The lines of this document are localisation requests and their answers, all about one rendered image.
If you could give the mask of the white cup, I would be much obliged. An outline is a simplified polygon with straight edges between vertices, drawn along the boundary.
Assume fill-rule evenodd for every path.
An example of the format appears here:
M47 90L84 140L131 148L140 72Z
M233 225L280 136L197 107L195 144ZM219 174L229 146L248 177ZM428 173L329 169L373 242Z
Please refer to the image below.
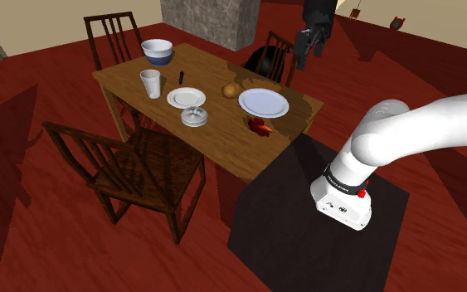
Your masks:
M140 78L150 99L157 99L161 95L160 77L161 74L157 70L149 69L140 73Z

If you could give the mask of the black round object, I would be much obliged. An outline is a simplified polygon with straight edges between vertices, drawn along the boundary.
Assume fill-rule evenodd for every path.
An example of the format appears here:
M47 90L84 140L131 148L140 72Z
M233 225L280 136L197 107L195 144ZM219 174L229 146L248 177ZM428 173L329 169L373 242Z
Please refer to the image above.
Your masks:
M280 48L277 46L268 46L265 57L262 57L264 47L260 47L252 53L248 61L243 65L248 71L255 72L260 61L259 75L267 77L269 74L275 73L276 80L281 82L283 69L285 68L285 57L289 53L289 49L285 49L280 55Z

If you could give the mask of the red lumpy object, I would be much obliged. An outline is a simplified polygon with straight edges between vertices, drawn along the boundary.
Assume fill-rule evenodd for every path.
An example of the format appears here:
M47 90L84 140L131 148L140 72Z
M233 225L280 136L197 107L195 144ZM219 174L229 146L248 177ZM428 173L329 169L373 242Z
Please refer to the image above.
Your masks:
M274 132L273 129L265 125L265 121L259 117L245 117L245 124L248 126L249 130L258 134L261 137L269 137L271 133Z

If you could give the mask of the small white plate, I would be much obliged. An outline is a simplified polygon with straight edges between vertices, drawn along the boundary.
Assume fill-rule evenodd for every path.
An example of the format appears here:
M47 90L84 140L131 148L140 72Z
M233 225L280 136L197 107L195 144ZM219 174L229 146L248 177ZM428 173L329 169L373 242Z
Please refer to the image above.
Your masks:
M206 96L199 89L181 87L169 92L167 101L171 106L184 110L188 107L203 105L206 101Z

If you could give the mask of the black robot stand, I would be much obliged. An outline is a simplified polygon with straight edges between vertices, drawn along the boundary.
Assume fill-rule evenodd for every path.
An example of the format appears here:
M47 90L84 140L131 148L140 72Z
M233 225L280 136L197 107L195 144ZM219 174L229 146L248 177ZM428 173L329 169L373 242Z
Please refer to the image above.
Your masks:
M319 212L310 184L336 153L301 134L239 195L228 248L272 292L383 292L409 194L369 178L355 231Z

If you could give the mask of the large white plate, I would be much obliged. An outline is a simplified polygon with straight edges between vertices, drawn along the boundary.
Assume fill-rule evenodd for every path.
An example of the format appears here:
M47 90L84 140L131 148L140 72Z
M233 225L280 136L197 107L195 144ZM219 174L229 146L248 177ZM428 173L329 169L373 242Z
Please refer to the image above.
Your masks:
M279 118L289 111L289 103L283 95L263 88L243 91L238 102L245 112L260 118Z

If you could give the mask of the dark wooden chair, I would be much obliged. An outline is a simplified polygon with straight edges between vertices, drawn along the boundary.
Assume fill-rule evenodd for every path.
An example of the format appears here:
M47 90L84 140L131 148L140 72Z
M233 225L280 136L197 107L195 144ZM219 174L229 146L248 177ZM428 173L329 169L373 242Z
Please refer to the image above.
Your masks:
M273 31L269 31L265 45L254 51L243 67L248 71L281 83L285 59L293 51L294 45L290 41Z
M122 142L42 123L65 161L85 180L115 224L131 205L166 216L179 244L206 183L205 158L181 139L141 129Z
M121 22L123 18L129 19L133 28L134 35L138 41L137 47L141 47L141 43L143 41L140 36L139 29L132 12L117 12L83 17L90 45L90 51L95 63L95 69L98 71L101 71L103 69L103 66L101 64L100 57L95 44L95 36L91 26L93 22L100 22L102 24L102 27L105 31L106 39L109 43L109 48L112 52L114 62L116 65L133 60L130 53L130 49L126 42L124 29ZM137 129L140 129L142 127L142 120L140 119L139 111L135 109L132 105L120 99L117 95L111 94L111 97L113 98L113 105L116 105L117 103L121 105L121 110L119 112L119 121L123 125L123 130L126 134L134 134Z

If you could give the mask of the brown round fruit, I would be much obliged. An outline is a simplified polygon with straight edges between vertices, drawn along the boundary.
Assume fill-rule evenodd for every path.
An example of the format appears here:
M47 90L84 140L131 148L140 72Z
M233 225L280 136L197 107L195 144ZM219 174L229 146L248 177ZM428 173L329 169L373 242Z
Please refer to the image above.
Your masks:
M228 99L237 98L242 91L243 87L236 82L228 83L222 88L223 96Z

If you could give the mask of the wooden dining table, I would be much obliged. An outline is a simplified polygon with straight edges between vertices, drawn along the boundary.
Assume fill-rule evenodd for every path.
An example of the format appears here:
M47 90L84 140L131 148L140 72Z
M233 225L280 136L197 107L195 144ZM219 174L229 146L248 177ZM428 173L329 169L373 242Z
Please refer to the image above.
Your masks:
M96 71L107 101L111 94L132 105L142 114L193 146L236 177L250 182L256 178L300 134L306 133L323 102L275 83L236 64L183 43L173 48L173 58L167 66L159 67L164 84L162 96L150 99L140 79L143 70L151 68L146 58ZM167 94L179 84L184 72L183 86L201 90L206 101L203 109L208 121L192 128L184 125L181 111L171 106ZM261 137L250 131L244 122L249 115L236 99L227 99L221 89L238 81L247 87L267 88L279 92L289 102L289 111L277 119L266 119L265 125L274 132Z

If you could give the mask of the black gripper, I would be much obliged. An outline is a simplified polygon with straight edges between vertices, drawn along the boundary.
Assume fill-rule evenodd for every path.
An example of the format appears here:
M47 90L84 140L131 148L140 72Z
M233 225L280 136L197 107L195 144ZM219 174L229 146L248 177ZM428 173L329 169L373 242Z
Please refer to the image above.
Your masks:
M314 56L321 57L324 43L330 38L337 0L304 0L302 17L305 30L297 31L294 41L296 68L303 70L309 51L314 47Z

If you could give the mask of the white and blue bowl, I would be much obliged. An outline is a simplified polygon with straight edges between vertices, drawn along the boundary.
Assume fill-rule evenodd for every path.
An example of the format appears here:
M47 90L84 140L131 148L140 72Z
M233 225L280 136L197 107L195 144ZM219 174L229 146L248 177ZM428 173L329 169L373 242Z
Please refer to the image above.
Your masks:
M172 60L173 44L164 39L149 39L141 43L144 55L153 66L165 66Z

